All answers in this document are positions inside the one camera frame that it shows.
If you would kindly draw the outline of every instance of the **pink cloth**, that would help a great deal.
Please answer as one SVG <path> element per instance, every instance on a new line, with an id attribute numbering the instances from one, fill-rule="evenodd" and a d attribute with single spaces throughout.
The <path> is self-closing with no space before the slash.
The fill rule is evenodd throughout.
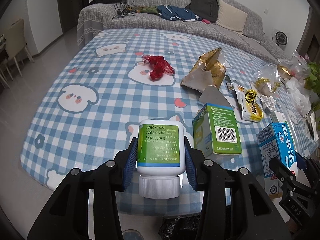
<path id="1" fill-rule="evenodd" d="M 211 24 L 211 22 L 209 22 L 209 21 L 206 20 L 206 19 L 202 19 L 202 22 L 207 23 L 207 24 Z"/>

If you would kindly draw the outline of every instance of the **door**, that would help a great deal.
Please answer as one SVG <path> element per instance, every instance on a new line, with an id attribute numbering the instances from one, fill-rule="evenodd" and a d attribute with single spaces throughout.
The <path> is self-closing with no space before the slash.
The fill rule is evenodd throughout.
<path id="1" fill-rule="evenodd" d="M 311 62 L 320 64 L 320 16 L 310 7 L 307 25 L 297 51 L 308 54 Z"/>
<path id="2" fill-rule="evenodd" d="M 79 13 L 89 0 L 58 0 L 62 32 L 65 33 L 78 23 Z"/>

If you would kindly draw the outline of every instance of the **blue gripper pad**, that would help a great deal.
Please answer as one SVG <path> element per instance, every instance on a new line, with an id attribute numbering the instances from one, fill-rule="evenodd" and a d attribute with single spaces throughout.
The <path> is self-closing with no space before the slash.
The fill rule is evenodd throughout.
<path id="1" fill-rule="evenodd" d="M 127 163 L 125 164 L 124 171 L 123 171 L 123 180 L 122 186 L 124 190 L 130 185 L 133 172 L 135 170 L 136 161 L 137 161 L 137 152 L 138 152 L 138 139 L 135 139 L 133 147 L 129 153 Z"/>
<path id="2" fill-rule="evenodd" d="M 193 190 L 195 190 L 197 186 L 197 181 L 196 181 L 196 168 L 192 162 L 190 152 L 187 148 L 187 146 L 184 146 L 184 151 L 185 151 L 185 159 L 186 159 L 186 173 L 188 177 L 188 181 L 190 186 L 192 186 Z"/>

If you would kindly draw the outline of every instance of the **blue checkered bedsheet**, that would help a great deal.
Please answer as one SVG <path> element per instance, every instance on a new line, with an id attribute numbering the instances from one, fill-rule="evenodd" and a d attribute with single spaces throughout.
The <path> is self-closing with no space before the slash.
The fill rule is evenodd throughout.
<path id="1" fill-rule="evenodd" d="M 218 41 L 177 32 L 121 29 L 99 33 L 66 66 L 40 104 L 28 130 L 21 165 L 34 179 L 54 190 L 74 167 L 97 168 L 138 137 L 143 119 L 179 120 L 192 139 L 192 119 L 202 108 L 200 93 L 180 86 L 199 56 L 223 47 L 227 74 L 249 88 L 254 72 L 266 63 L 244 51 Z M 141 56 L 161 55 L 176 70 L 150 80 Z M 237 170 L 247 167 L 262 172 L 256 133 L 266 127 L 269 116 L 258 123 L 241 120 L 238 104 L 227 90 L 220 91 L 235 109 L 243 153 L 222 164 Z M 316 148 L 306 136 L 305 123 L 293 107 L 284 87 L 279 100 L 298 121 L 300 148 L 306 154 Z M 124 193 L 117 194 L 118 210 L 130 214 L 178 215 L 201 211 L 203 192 L 194 192 L 184 173 L 180 197 L 147 199 L 138 195 L 138 174 Z"/>

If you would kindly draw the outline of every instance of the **screw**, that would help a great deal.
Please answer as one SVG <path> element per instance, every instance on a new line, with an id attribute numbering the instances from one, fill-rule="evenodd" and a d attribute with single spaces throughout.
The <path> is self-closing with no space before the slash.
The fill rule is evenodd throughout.
<path id="1" fill-rule="evenodd" d="M 203 163 L 204 163 L 204 165 L 209 166 L 209 167 L 213 165 L 212 160 L 205 160 Z"/>
<path id="2" fill-rule="evenodd" d="M 115 161 L 107 161 L 106 165 L 111 168 L 111 167 L 115 166 L 116 163 L 115 163 Z"/>
<path id="3" fill-rule="evenodd" d="M 77 175 L 79 173 L 79 169 L 74 168 L 71 170 L 71 175 Z"/>
<path id="4" fill-rule="evenodd" d="M 249 173 L 248 169 L 246 168 L 241 168 L 240 169 L 240 172 L 243 174 L 243 175 L 247 175 Z"/>

